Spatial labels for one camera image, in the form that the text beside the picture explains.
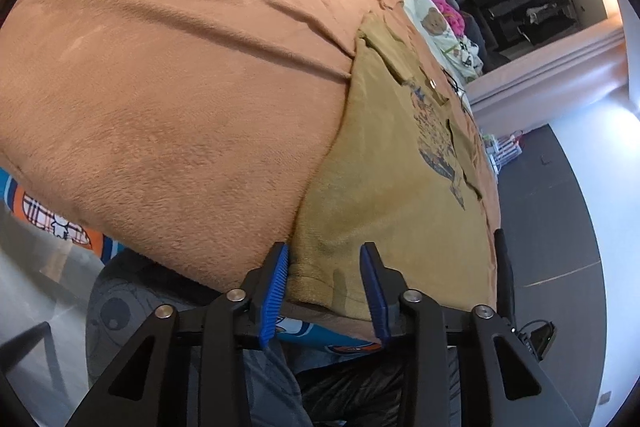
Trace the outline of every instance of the bed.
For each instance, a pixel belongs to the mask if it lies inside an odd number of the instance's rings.
[[[441,95],[464,95],[411,3],[19,0],[0,31],[0,166],[66,219],[229,289],[294,235],[340,131],[367,14],[411,49]],[[462,98],[452,121],[471,144],[495,252],[497,187]],[[495,305],[495,255],[482,266],[481,300]],[[456,279],[451,269],[437,276]],[[287,298],[291,317],[371,336],[331,301]]]

